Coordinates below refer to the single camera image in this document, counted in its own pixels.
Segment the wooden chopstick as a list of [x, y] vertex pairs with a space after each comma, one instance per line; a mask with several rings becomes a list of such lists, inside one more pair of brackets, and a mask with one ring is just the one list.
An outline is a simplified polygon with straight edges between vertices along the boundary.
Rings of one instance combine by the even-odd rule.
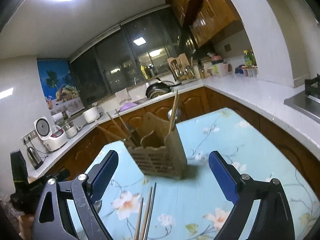
[[139, 211], [138, 211], [138, 217], [136, 222], [136, 229], [135, 229], [135, 235], [134, 240], [139, 240], [139, 232], [140, 232], [140, 224], [141, 224], [141, 217], [142, 217], [142, 210], [143, 210], [143, 202], [144, 198], [141, 198], [140, 205], [139, 205]]
[[123, 138], [126, 141], [130, 141], [129, 137], [127, 136], [127, 134], [121, 129], [121, 127], [115, 122], [115, 120], [112, 118], [112, 116], [110, 116], [110, 114], [108, 112], [106, 112], [106, 114], [108, 115], [108, 117], [111, 119], [112, 123], [114, 124], [114, 126], [117, 128], [117, 130], [121, 133], [121, 135], [123, 136]]
[[142, 224], [142, 227], [141, 227], [141, 230], [140, 230], [139, 240], [143, 240], [144, 239], [144, 234], [145, 234], [146, 225], [147, 225], [147, 221], [148, 221], [149, 210], [150, 210], [152, 191], [153, 191], [153, 187], [150, 187], [148, 201], [147, 201], [146, 209], [145, 209], [145, 213], [144, 213], [143, 224]]

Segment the wooden utensil holder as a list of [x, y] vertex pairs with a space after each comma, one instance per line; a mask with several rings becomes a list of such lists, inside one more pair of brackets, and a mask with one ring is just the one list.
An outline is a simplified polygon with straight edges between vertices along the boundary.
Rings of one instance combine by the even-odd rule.
[[135, 132], [140, 145], [128, 141], [124, 145], [144, 175], [183, 178], [187, 158], [175, 125], [148, 112]]

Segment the metal chopstick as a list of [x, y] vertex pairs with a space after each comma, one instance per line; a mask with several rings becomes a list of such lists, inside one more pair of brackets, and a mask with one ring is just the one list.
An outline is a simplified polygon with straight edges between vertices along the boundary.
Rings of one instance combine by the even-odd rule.
[[150, 223], [151, 223], [151, 217], [152, 217], [152, 211], [153, 211], [153, 205], [155, 202], [155, 194], [156, 194], [156, 187], [157, 187], [157, 183], [154, 183], [153, 189], [152, 189], [152, 194], [151, 194], [151, 200], [150, 200], [150, 204], [149, 204], [149, 211], [148, 211], [148, 218], [146, 221], [146, 227], [144, 230], [144, 240], [148, 239], [148, 234], [149, 234], [149, 228], [150, 228]]

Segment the steel electric kettle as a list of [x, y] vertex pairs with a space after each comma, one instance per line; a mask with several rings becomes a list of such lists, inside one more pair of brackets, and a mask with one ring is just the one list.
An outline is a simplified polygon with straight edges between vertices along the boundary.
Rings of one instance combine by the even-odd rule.
[[33, 168], [37, 170], [42, 166], [43, 160], [41, 159], [39, 154], [36, 152], [35, 148], [33, 148], [32, 146], [27, 147], [27, 156]]

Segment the floral light-blue tablecloth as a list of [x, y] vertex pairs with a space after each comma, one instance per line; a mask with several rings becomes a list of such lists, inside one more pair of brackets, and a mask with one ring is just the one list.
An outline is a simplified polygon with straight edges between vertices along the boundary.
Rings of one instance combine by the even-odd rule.
[[213, 239], [233, 204], [226, 200], [209, 165], [218, 151], [239, 173], [254, 180], [280, 180], [289, 201], [295, 238], [303, 239], [319, 217], [316, 194], [290, 161], [234, 111], [224, 108], [177, 125], [188, 161], [181, 180], [148, 177], [138, 168], [123, 142], [105, 145], [118, 153], [118, 167], [101, 199], [99, 217], [114, 239], [133, 239], [138, 217], [156, 188], [149, 239]]

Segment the small glass-lid cooker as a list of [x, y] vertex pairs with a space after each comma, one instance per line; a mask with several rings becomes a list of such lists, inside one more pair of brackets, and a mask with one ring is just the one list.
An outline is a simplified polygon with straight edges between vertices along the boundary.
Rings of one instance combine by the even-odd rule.
[[77, 125], [75, 125], [72, 121], [65, 121], [62, 126], [62, 129], [65, 131], [68, 139], [75, 137], [80, 131], [80, 128]]

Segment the white rice cooker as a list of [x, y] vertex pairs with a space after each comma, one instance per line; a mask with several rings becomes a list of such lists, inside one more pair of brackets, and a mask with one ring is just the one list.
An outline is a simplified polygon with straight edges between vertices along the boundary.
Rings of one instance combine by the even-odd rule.
[[67, 143], [68, 138], [65, 131], [58, 126], [54, 132], [45, 116], [34, 121], [34, 128], [37, 136], [49, 152], [54, 152]]

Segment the white electric pot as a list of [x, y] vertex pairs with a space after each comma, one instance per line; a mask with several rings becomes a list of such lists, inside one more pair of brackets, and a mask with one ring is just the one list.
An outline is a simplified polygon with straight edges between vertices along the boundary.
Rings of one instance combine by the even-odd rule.
[[98, 111], [97, 106], [93, 106], [90, 109], [83, 112], [82, 116], [88, 124], [95, 122], [101, 117], [102, 113]]

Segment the purple basin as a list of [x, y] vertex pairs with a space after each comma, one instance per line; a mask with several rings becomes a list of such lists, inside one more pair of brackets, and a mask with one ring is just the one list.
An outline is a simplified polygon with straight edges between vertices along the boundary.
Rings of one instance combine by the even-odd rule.
[[126, 102], [123, 104], [123, 106], [120, 108], [120, 112], [126, 111], [127, 109], [130, 109], [132, 107], [136, 107], [137, 104], [134, 102]]

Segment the hanging dish cloth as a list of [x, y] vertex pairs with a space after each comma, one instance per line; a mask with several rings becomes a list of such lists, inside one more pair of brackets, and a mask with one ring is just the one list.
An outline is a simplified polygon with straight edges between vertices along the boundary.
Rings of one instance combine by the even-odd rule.
[[118, 92], [115, 92], [115, 96], [116, 96], [117, 101], [118, 101], [118, 103], [120, 105], [125, 103], [125, 102], [128, 102], [128, 101], [132, 100], [131, 96], [129, 95], [129, 93], [128, 93], [126, 88], [122, 89], [122, 90], [120, 90]]

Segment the fruit poster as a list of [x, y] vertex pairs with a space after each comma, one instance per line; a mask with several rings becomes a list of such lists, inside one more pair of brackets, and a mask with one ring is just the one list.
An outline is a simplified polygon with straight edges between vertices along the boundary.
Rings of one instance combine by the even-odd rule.
[[37, 68], [51, 115], [64, 111], [73, 115], [84, 109], [67, 60], [38, 60]]

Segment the black wok pan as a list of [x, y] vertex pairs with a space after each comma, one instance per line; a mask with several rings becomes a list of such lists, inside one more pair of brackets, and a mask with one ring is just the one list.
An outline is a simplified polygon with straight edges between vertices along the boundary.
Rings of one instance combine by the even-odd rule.
[[156, 78], [158, 82], [149, 85], [146, 89], [145, 95], [148, 99], [151, 99], [151, 95], [155, 92], [163, 92], [163, 94], [171, 93], [172, 88], [180, 86], [182, 83], [179, 82], [177, 84], [167, 85], [160, 78]]

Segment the blue purple container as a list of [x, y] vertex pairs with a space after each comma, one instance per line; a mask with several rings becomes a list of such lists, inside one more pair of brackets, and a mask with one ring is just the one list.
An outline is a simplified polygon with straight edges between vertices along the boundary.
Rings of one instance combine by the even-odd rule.
[[235, 74], [247, 74], [247, 67], [244, 64], [239, 65], [235, 68]]

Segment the gas stove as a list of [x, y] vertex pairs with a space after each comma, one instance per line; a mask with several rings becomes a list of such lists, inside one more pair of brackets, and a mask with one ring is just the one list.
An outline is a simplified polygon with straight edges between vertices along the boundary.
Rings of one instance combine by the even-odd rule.
[[319, 74], [313, 79], [305, 79], [304, 91], [285, 99], [284, 104], [319, 123]]

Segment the yellow bottle on sill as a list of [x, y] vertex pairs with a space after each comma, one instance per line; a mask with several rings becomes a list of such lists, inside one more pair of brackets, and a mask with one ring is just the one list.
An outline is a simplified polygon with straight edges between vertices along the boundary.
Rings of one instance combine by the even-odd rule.
[[141, 65], [141, 66], [140, 66], [140, 70], [141, 70], [144, 78], [147, 80], [147, 79], [149, 78], [149, 76], [148, 76], [148, 74], [146, 73], [146, 68], [145, 68], [145, 66]]

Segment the green-capped oil bottle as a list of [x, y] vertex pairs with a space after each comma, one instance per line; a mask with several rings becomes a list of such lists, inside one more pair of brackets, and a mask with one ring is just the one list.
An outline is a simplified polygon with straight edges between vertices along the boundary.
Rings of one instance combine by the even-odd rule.
[[253, 67], [257, 65], [255, 56], [252, 50], [244, 50], [244, 59], [245, 59], [246, 66], [248, 67]]

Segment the countertop utensil rack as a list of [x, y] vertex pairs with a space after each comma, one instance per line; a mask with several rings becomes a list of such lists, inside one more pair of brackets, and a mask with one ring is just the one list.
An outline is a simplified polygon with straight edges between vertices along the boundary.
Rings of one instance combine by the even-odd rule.
[[167, 59], [167, 62], [175, 81], [195, 79], [193, 68], [191, 67], [185, 53], [180, 54], [176, 58], [170, 57]]

